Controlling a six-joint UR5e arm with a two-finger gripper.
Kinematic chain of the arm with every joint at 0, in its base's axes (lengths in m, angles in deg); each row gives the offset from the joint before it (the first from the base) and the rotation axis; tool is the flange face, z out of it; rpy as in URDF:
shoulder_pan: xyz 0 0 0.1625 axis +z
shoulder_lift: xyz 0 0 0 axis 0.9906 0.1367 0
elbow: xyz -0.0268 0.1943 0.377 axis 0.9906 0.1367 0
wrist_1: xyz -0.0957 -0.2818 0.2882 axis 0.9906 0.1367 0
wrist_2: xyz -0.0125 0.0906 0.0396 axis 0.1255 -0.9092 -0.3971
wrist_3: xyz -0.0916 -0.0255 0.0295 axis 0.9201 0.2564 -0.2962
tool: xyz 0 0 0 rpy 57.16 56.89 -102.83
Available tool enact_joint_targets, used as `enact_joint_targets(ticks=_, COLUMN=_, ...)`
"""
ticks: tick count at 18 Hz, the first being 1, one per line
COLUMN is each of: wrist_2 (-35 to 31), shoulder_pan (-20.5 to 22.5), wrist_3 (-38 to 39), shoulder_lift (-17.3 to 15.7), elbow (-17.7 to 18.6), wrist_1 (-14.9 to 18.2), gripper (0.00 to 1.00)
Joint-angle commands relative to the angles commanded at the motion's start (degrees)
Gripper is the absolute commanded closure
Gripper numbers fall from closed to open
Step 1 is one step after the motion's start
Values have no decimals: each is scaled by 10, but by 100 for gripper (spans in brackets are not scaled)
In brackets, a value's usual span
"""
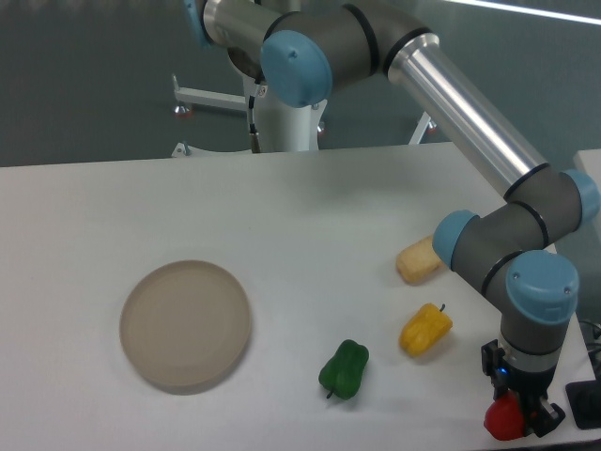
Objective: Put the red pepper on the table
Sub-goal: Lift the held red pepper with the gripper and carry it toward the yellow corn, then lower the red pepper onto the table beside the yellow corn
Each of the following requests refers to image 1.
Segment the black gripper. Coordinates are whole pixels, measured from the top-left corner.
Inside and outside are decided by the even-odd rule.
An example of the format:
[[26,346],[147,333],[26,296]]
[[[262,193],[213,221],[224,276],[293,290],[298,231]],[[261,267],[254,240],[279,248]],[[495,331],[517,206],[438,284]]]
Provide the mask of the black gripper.
[[504,339],[481,347],[483,373],[494,388],[493,398],[512,392],[525,416],[526,434],[542,438],[565,419],[564,410],[547,401],[547,389],[554,377],[554,353],[528,354]]

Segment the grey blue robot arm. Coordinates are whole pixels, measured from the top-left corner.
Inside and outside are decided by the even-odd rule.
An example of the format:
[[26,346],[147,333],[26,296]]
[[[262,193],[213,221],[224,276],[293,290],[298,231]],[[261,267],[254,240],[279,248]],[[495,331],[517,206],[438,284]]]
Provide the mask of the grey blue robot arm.
[[548,247],[598,214],[595,182],[551,168],[445,56],[439,37],[390,5],[348,1],[321,17],[277,1],[184,7],[199,44],[240,52],[256,81],[287,106],[314,106],[376,73],[404,86],[503,197],[485,217],[449,214],[433,249],[501,312],[499,337],[481,349],[494,388],[485,428],[499,440],[556,429],[565,414],[547,390],[577,308],[579,276]]

